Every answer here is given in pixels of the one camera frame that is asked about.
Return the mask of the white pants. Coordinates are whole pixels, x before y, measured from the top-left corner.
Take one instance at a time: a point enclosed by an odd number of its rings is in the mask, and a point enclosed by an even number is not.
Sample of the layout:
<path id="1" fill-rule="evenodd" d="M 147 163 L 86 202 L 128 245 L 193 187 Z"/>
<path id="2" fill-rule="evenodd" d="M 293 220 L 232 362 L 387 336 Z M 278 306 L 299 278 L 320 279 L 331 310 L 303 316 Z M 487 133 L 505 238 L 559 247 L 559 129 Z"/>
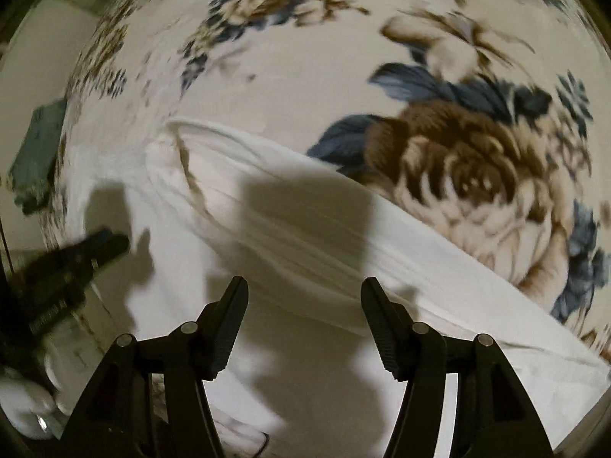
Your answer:
<path id="1" fill-rule="evenodd" d="M 131 252 L 97 277 L 85 315 L 102 342 L 169 333 L 244 277 L 250 304 L 217 417 L 278 457 L 379 457 L 403 388 L 360 307 L 379 280 L 418 321 L 492 335 L 558 445 L 609 388 L 608 365 L 513 286 L 414 218 L 290 149 L 176 119 L 144 137 L 71 135 L 58 178 L 61 232 L 99 226 Z"/>

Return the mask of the teal cloth at bedside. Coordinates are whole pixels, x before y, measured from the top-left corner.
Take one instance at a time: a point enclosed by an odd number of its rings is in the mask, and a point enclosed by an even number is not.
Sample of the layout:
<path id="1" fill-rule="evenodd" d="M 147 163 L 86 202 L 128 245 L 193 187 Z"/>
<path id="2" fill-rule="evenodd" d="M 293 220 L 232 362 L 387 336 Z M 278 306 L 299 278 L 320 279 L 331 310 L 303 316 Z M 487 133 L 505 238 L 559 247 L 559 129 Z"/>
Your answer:
<path id="1" fill-rule="evenodd" d="M 24 141 L 8 172 L 13 201 L 24 215 L 45 208 L 53 187 L 67 101 L 65 98 L 36 108 Z"/>

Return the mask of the floral bed blanket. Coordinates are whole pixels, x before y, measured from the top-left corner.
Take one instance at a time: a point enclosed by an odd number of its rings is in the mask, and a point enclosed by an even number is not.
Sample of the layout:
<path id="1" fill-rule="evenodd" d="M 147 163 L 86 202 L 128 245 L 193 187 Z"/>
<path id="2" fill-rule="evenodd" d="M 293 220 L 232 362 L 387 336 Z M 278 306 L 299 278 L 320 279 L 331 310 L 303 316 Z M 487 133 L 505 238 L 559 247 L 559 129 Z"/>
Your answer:
<path id="1" fill-rule="evenodd" d="M 610 355 L 610 42 L 579 0 L 115 0 L 67 85 L 45 236 L 174 116 L 310 156 Z"/>

